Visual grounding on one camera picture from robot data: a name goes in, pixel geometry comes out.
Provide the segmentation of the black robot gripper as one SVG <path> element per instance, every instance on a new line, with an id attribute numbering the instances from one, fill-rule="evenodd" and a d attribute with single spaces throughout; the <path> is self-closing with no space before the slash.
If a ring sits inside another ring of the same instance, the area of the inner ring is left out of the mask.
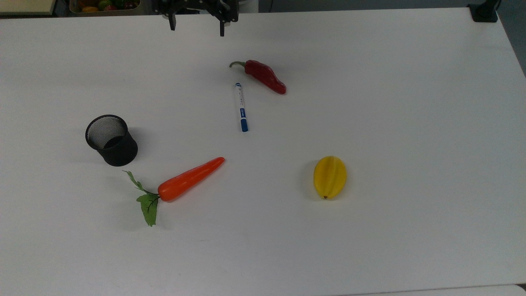
<path id="1" fill-rule="evenodd" d="M 219 33 L 225 36 L 225 25 L 237 22 L 239 18 L 238 0 L 154 0 L 153 12 L 163 15 L 169 21 L 172 31 L 176 30 L 175 15 L 182 9 L 206 11 L 220 21 Z"/>

